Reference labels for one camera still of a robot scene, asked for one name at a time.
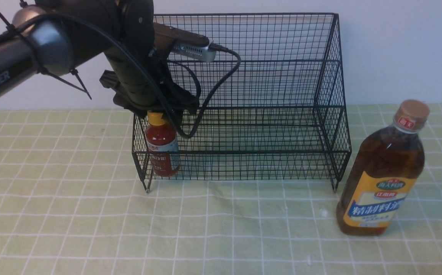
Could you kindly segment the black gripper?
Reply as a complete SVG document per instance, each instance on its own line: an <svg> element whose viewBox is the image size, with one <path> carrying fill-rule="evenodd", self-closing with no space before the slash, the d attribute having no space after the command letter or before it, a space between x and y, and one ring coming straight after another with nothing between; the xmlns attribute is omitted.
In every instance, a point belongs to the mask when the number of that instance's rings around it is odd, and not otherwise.
<svg viewBox="0 0 442 275"><path fill-rule="evenodd" d="M184 110L188 110L191 114L195 114L200 105L199 81L195 73L190 68L186 68L194 81L195 95L174 82L168 65L168 57L172 52L191 58L200 57L199 54L180 48L153 48L143 59L143 65L149 70L153 83L165 96L167 103L177 113L180 114ZM146 111L165 110L155 94L153 86L141 72L133 67L125 54L118 48L110 48L104 54L112 70L103 72L100 83L104 88L116 92L113 99L114 104L142 116L146 115Z"/></svg>

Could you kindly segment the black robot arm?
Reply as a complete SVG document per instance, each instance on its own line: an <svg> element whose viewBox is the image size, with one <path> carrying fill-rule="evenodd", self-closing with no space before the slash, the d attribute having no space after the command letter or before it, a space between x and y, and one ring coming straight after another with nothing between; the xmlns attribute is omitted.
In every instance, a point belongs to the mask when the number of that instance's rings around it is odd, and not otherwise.
<svg viewBox="0 0 442 275"><path fill-rule="evenodd" d="M0 97L36 74L62 80L104 54L112 70L100 83L115 94L113 103L133 113L195 113L196 94L174 82L167 57L176 45L208 47L205 36L154 22L152 0L21 1L0 34Z"/></svg>

